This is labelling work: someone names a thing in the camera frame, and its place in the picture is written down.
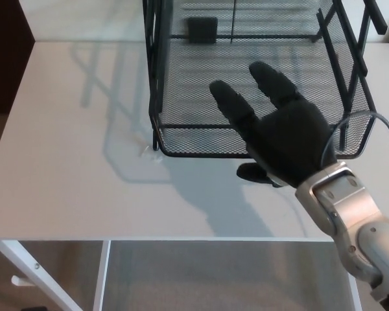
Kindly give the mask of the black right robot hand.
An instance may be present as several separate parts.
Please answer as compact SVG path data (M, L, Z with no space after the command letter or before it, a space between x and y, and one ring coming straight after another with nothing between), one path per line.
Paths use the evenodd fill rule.
M216 80L209 85L218 109L242 137L254 160L241 164L237 176L264 184L278 178L296 188L335 164L335 148L329 142L331 128L320 110L270 65L254 62L249 71L259 90L276 108L263 118L226 82Z

